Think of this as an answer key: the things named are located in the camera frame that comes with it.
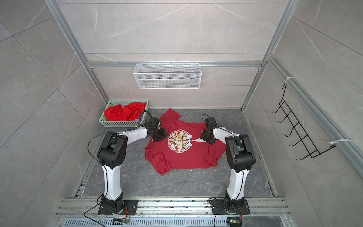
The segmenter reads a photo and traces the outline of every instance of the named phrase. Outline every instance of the white zip tie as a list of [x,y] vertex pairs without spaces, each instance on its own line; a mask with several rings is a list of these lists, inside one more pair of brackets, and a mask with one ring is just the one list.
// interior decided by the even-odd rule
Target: white zip tie
[[334,144],[334,143],[337,143],[337,142],[340,142],[340,141],[349,141],[349,142],[353,142],[353,140],[350,140],[350,139],[338,139],[338,140],[336,140],[336,141],[330,141],[330,142],[328,142],[328,143],[330,143],[330,144]]
[[293,78],[293,77],[286,77],[285,84],[286,84],[286,82],[287,82],[287,80],[288,80],[289,78]]

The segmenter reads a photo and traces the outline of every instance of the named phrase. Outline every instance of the black hook rack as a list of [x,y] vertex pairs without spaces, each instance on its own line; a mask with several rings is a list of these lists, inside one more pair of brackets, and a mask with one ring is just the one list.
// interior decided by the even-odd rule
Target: black hook rack
[[[299,137],[299,141],[298,142],[296,142],[294,145],[290,145],[289,144],[289,146],[290,147],[293,147],[293,146],[295,146],[296,144],[298,144],[299,142],[302,142],[302,144],[304,145],[304,147],[305,147],[305,149],[306,149],[306,151],[308,152],[308,155],[307,156],[305,156],[305,157],[303,157],[303,158],[301,158],[301,159],[297,159],[296,158],[296,160],[298,160],[298,161],[300,161],[300,160],[303,160],[303,159],[305,159],[305,158],[307,158],[307,157],[311,157],[311,158],[315,158],[316,156],[319,156],[319,155],[321,155],[321,154],[323,154],[323,153],[325,153],[325,152],[327,152],[327,151],[329,151],[329,150],[331,150],[331,149],[333,149],[333,148],[335,148],[336,147],[336,145],[334,144],[334,145],[331,145],[327,150],[325,150],[325,151],[323,151],[323,152],[320,152],[319,150],[318,150],[318,148],[315,146],[315,144],[314,144],[314,142],[311,140],[311,138],[310,138],[310,136],[308,135],[308,133],[306,132],[306,130],[304,129],[304,127],[301,125],[301,123],[300,123],[300,121],[299,121],[299,119],[295,116],[295,114],[294,114],[294,112],[290,109],[290,107],[289,107],[289,105],[286,103],[286,101],[284,100],[284,96],[285,96],[285,91],[286,91],[286,84],[284,84],[283,86],[282,86],[282,89],[284,89],[284,93],[283,93],[283,95],[282,95],[282,99],[281,99],[281,101],[278,103],[279,104],[279,108],[275,111],[275,112],[271,112],[271,113],[277,113],[277,111],[279,110],[279,109],[282,109],[282,111],[285,113],[285,118],[282,120],[282,121],[280,121],[280,122],[278,122],[277,121],[277,123],[282,123],[285,119],[288,119],[289,120],[289,122],[291,123],[291,125],[293,126],[293,128],[291,129],[291,132],[290,132],[290,134],[289,135],[285,135],[286,137],[289,137],[289,136],[291,136],[291,134],[292,134],[292,132],[293,132],[293,130],[295,130],[296,131],[296,133],[297,133],[297,135],[298,135],[298,137]],[[282,105],[283,104],[286,104],[286,106],[289,108],[289,110],[288,111],[285,111],[283,108],[282,108]],[[291,116],[291,114],[295,117],[295,119],[297,120],[297,123],[296,124],[293,124],[292,123],[292,121],[291,121],[291,119],[290,119],[290,117],[289,117],[289,115]],[[299,132],[296,130],[296,126],[298,126],[298,125],[300,125],[301,126],[301,128],[304,130],[304,132],[305,132],[305,136],[303,136],[302,137],[302,135],[300,135],[299,134]],[[305,138],[308,138],[309,140],[310,140],[310,142],[313,144],[313,146],[314,146],[314,148],[315,148],[315,150],[313,151],[313,152],[310,152],[309,151],[309,149],[306,147],[306,144],[304,143],[304,141],[303,141],[303,139],[305,139]]]

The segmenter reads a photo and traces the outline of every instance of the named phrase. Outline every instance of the red t-shirt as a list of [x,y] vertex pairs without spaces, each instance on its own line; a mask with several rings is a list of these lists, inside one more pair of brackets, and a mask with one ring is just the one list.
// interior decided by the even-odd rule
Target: red t-shirt
[[152,142],[145,148],[145,158],[161,175],[172,169],[207,169],[217,166],[217,160],[225,151],[225,144],[217,140],[213,145],[201,141],[205,123],[185,123],[181,115],[169,109],[161,118],[161,128],[169,135],[160,142]]

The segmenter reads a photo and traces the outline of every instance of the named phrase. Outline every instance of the gray marble floor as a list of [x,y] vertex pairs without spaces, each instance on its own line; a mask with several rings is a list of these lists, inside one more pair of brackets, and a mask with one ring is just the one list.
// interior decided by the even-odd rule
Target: gray marble floor
[[[150,109],[155,117],[161,117],[166,109]],[[185,122],[202,122],[202,114],[214,117],[217,123],[236,133],[248,133],[240,110],[236,109],[175,109]],[[158,174],[145,160],[145,147],[149,139],[140,139],[127,147],[125,161],[121,167],[121,188],[123,195],[130,196],[224,196],[229,184],[231,169],[225,154],[218,160],[218,166],[209,169],[171,170],[166,175]],[[100,164],[91,171],[83,196],[97,196],[103,193],[104,179]],[[252,167],[245,186],[245,197],[272,196],[261,162],[258,159]]]

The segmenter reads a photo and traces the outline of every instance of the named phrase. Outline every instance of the robotic arm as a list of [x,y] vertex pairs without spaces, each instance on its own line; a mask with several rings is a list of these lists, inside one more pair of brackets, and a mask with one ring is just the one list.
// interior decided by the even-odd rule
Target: robotic arm
[[165,129],[160,129],[160,125],[159,119],[150,117],[148,122],[138,128],[118,133],[109,131],[105,135],[97,152],[105,177],[105,191],[100,206],[106,208],[105,214],[109,212],[119,214],[124,207],[120,186],[120,167],[125,160],[127,145],[147,137],[152,137],[154,142],[167,138]]
[[244,204],[247,174],[256,162],[251,141],[247,134],[235,134],[218,125],[213,117],[207,118],[205,123],[207,130],[202,132],[200,138],[210,144],[214,144],[217,139],[226,144],[231,177],[224,197],[224,206],[227,211],[236,212]]

